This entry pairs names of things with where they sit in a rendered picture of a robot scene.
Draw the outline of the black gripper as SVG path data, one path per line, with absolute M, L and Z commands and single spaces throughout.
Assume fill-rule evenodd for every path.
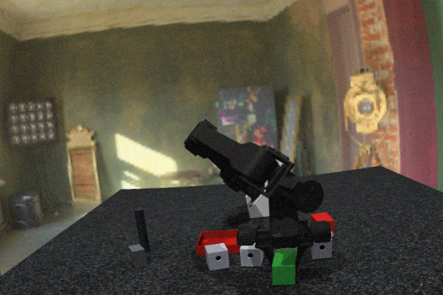
M 293 207 L 289 207 L 286 204 L 276 205 L 269 203 L 269 218 L 272 219 L 273 212 L 279 212 L 279 216 L 289 216 L 295 214 Z M 297 257 L 295 260 L 295 270 L 298 270 L 301 258 L 305 250 L 309 246 L 313 246 L 313 242 L 330 242 L 331 241 L 331 229 L 327 220 L 311 221 L 311 227 L 308 227 L 308 238 L 299 241 L 297 247 Z M 259 224 L 243 224 L 237 233 L 237 245 L 239 246 L 252 246 L 254 243 L 255 248 L 261 249 L 267 257 L 270 263 L 270 267 L 273 264 L 274 252 L 272 246 L 272 239 L 270 235 L 270 229 L 260 229 Z

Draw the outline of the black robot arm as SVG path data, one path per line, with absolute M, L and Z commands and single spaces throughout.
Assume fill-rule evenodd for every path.
M 323 201 L 323 186 L 295 176 L 291 172 L 295 164 L 288 156 L 271 146 L 238 143 L 217 132 L 206 119 L 196 125 L 183 143 L 192 155 L 209 158 L 221 170 L 223 182 L 237 193 L 244 192 L 252 203 L 262 194 L 271 204 L 286 204 L 302 213 L 312 213 Z M 274 249 L 295 248 L 298 241 L 308 238 L 308 221 L 299 220 L 297 211 L 289 216 L 273 212 L 269 228 Z

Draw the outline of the red block with white pin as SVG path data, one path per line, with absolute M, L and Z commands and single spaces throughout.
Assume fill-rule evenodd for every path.
M 312 221 L 319 221 L 319 220 L 327 220 L 330 224 L 331 229 L 331 237 L 334 236 L 334 219 L 329 216 L 326 212 L 323 213 L 316 213 L 311 215 Z

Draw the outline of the red tray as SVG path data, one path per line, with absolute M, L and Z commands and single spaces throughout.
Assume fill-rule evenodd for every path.
M 240 253 L 241 246 L 237 245 L 237 233 L 239 229 L 201 232 L 196 243 L 197 254 L 206 254 L 205 246 L 224 243 L 228 254 Z

